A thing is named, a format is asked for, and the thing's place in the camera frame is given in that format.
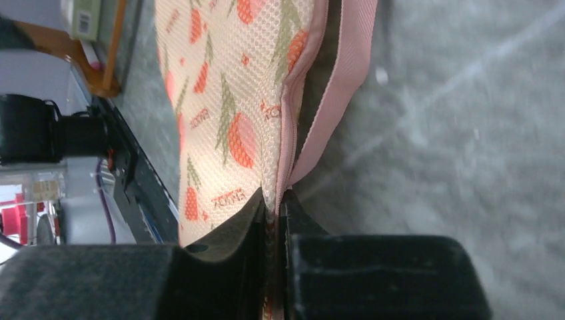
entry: red component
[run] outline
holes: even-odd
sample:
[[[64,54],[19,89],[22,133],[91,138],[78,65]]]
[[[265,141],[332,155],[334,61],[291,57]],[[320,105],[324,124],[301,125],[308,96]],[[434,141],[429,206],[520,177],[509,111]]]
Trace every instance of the red component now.
[[[55,236],[60,236],[59,234],[59,218],[55,217],[53,222],[55,223]]]
[[[16,203],[23,202],[23,194],[16,194]],[[27,215],[25,205],[16,205],[12,208],[2,209],[2,224],[4,235],[19,235],[19,242],[27,244]]]
[[[114,168],[114,149],[108,150],[108,170]]]

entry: peach pattern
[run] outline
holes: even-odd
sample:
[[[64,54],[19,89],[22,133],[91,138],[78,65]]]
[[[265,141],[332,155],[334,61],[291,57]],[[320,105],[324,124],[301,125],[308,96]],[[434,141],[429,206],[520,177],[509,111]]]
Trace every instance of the peach pattern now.
[[[313,9],[313,0],[155,0],[159,64],[181,144],[182,246],[258,188],[274,221],[283,81],[304,49]],[[268,241],[274,230],[270,222]],[[271,281],[266,290],[270,319]]]

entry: plastic case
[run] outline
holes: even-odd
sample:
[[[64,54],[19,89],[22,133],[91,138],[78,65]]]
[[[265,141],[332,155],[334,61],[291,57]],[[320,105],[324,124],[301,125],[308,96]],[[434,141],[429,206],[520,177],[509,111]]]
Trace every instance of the plastic case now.
[[[96,41],[101,0],[61,0],[63,24],[71,39]]]

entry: mesh bag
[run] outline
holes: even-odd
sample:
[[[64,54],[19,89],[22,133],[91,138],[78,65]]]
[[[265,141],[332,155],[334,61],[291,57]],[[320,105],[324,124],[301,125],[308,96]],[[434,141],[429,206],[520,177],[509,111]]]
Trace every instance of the mesh bag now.
[[[340,4],[335,61],[296,150],[306,73],[329,0],[155,1],[159,65],[181,142],[179,241],[200,239],[262,188],[269,257],[284,191],[317,163],[368,72],[376,0]],[[268,272],[276,274],[269,266]],[[282,319],[268,278],[264,319]]]

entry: machine part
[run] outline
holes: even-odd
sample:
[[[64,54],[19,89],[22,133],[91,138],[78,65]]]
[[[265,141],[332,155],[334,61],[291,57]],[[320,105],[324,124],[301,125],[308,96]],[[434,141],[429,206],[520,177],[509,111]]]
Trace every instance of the machine part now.
[[[119,110],[98,97],[94,97],[90,110],[93,116],[104,119],[108,129],[113,195],[136,242],[152,243],[160,238],[163,243],[178,243],[179,220],[170,206],[171,196]]]
[[[264,216],[259,189],[241,211],[184,250],[26,247],[0,273],[0,319],[256,319],[263,302]]]
[[[103,119],[62,116],[55,102],[25,95],[0,95],[0,137],[2,165],[107,154]]]
[[[286,319],[491,318],[470,259],[454,240],[331,236],[292,191],[283,199]],[[184,251],[174,245],[25,248],[0,274],[0,319],[258,319],[264,214],[259,189]]]
[[[35,236],[37,245],[56,245],[53,228],[51,228],[51,222],[49,221],[49,214],[44,214],[39,218]]]
[[[33,40],[13,20],[0,15],[0,50],[35,50]]]

